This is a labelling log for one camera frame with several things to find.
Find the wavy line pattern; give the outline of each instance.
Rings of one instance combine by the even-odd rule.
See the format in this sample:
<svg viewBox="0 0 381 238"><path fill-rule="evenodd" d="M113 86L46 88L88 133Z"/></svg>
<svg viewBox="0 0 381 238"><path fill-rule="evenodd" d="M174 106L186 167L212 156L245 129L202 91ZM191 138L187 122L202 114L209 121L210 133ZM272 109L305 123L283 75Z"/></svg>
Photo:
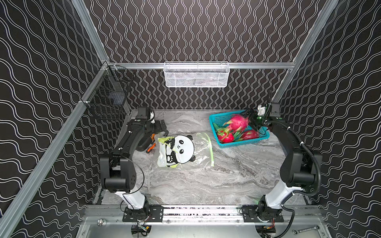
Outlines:
<svg viewBox="0 0 381 238"><path fill-rule="evenodd" d="M113 62L291 62L325 0L85 0Z"/></svg>
<svg viewBox="0 0 381 238"><path fill-rule="evenodd" d="M323 154L311 200L332 237L381 237L381 1L341 0L282 99L282 113Z"/></svg>
<svg viewBox="0 0 381 238"><path fill-rule="evenodd" d="M126 70L117 75L127 80ZM155 109L242 109L264 104L267 93L275 92L286 69L231 70L225 88L168 88L162 70L138 70L127 90L132 108Z"/></svg>
<svg viewBox="0 0 381 238"><path fill-rule="evenodd" d="M0 217L97 74L70 0L0 0ZM85 112L12 237L75 237L122 121Z"/></svg>
<svg viewBox="0 0 381 238"><path fill-rule="evenodd" d="M0 1L0 217L100 62L70 1Z"/></svg>
<svg viewBox="0 0 381 238"><path fill-rule="evenodd" d="M114 147L123 121L85 112L12 237L71 237L100 186L99 156Z"/></svg>

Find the plastic bag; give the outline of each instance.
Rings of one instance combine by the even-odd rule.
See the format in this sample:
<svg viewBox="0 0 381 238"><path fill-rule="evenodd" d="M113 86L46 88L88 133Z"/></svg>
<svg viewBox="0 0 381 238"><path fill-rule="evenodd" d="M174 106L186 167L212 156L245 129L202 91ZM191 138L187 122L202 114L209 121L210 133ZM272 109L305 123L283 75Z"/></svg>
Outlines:
<svg viewBox="0 0 381 238"><path fill-rule="evenodd" d="M205 132L176 136L155 135L157 166L190 170L214 166L212 143Z"/></svg>

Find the metal base plate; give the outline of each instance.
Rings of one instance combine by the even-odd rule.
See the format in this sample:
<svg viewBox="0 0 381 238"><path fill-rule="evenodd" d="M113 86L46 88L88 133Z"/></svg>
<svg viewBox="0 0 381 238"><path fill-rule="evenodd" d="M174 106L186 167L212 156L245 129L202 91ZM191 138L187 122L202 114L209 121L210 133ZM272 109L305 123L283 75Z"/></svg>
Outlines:
<svg viewBox="0 0 381 238"><path fill-rule="evenodd" d="M160 205L150 205L149 206L150 218L146 222L162 222L163 221L163 211L164 208ZM123 222L137 222L135 216L131 209L126 207L123 215Z"/></svg>
<svg viewBox="0 0 381 238"><path fill-rule="evenodd" d="M253 205L253 206L242 206L240 209L240 213L243 216L243 221L244 222L267 222L267 221L261 221L259 220L257 216L257 209L258 205ZM274 222L284 222L283 216L277 216L274 218Z"/></svg>

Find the black wire basket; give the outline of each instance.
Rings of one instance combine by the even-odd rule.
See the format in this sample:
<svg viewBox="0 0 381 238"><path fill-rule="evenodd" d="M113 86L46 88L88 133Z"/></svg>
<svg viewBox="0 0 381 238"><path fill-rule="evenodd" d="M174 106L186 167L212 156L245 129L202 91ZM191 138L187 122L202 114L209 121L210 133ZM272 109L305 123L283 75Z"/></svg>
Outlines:
<svg viewBox="0 0 381 238"><path fill-rule="evenodd" d="M108 71L93 91L90 102L85 103L90 115L98 120L123 120L127 84Z"/></svg>

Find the cartoon panda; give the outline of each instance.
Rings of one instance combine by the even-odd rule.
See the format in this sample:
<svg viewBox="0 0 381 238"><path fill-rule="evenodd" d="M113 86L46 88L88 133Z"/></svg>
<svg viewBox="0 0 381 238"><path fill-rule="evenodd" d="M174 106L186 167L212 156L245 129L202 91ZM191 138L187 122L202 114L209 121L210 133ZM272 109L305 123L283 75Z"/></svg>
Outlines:
<svg viewBox="0 0 381 238"><path fill-rule="evenodd" d="M193 137L179 135L165 142L166 164L170 167L175 164L184 164L195 161Z"/></svg>

